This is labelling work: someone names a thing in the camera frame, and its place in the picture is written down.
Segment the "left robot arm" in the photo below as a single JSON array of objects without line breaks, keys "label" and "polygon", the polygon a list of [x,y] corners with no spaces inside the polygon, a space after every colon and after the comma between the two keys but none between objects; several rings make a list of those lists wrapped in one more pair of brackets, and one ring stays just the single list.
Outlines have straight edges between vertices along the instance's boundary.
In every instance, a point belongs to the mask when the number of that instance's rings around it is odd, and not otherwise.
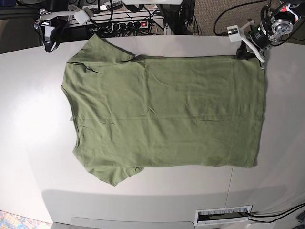
[{"label": "left robot arm", "polygon": [[281,0],[273,9],[264,6],[260,12],[260,22],[249,19],[242,27],[234,29],[237,40],[241,42],[236,51],[237,59],[256,57],[265,62],[264,52],[272,47],[280,46],[293,34],[296,25],[305,16],[303,0]]}]

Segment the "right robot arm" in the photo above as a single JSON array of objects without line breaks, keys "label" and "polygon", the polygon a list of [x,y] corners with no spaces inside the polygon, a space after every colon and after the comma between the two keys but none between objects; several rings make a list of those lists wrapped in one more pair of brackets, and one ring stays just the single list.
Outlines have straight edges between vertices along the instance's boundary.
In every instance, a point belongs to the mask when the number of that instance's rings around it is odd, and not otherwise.
[{"label": "right robot arm", "polygon": [[[41,16],[67,11],[69,5],[68,0],[17,0],[16,3],[29,8],[39,8]],[[35,20],[34,30],[46,52],[51,53],[58,48],[66,25],[66,19],[60,19],[59,17],[42,21]]]}]

